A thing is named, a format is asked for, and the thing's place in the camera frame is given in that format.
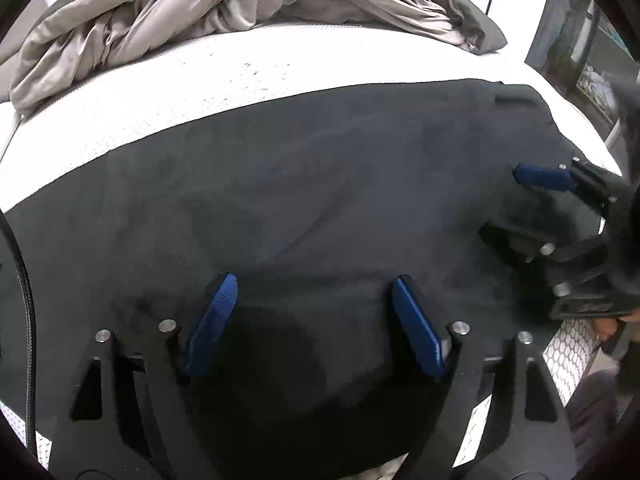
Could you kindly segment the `person's right hand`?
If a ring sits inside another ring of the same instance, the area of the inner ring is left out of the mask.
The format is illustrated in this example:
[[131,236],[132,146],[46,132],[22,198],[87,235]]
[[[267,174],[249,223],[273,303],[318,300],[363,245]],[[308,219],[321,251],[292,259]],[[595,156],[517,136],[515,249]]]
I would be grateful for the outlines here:
[[613,359],[620,360],[633,342],[639,341],[639,310],[621,318],[596,318],[592,328],[600,340],[601,350]]

